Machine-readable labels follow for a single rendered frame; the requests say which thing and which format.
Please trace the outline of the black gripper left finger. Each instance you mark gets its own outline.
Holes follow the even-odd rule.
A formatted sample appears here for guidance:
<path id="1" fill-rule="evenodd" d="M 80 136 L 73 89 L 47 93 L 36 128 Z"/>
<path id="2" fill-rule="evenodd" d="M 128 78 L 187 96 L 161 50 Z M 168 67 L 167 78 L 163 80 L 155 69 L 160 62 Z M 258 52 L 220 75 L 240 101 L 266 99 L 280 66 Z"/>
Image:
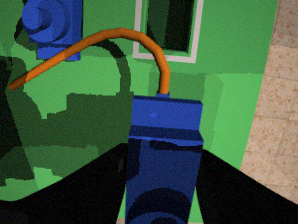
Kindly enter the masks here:
<path id="1" fill-rule="evenodd" d="M 128 144 L 118 144 L 39 192 L 0 200 L 0 224 L 116 224 L 128 177 Z"/>

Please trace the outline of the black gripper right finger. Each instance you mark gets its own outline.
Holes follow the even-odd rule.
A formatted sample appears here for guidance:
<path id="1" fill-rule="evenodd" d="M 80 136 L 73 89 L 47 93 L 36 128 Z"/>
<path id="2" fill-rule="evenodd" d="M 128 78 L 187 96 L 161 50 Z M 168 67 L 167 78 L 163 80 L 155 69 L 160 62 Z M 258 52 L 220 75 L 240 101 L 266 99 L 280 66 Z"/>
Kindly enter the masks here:
<path id="1" fill-rule="evenodd" d="M 298 224 L 298 204 L 202 149 L 196 196 L 204 224 Z"/>

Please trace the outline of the green flat panel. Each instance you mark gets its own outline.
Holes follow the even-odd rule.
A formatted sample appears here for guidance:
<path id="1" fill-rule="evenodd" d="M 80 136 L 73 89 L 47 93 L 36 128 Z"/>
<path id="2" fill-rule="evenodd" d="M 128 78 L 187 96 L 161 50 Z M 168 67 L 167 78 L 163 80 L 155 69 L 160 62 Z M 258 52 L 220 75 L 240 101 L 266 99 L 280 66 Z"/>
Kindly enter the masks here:
<path id="1" fill-rule="evenodd" d="M 0 0 L 0 200 L 53 185 L 128 144 L 133 95 L 156 96 L 158 68 L 136 40 L 89 45 L 19 88 L 8 85 L 84 37 L 149 36 L 169 97 L 201 100 L 204 149 L 241 169 L 278 0 Z"/>

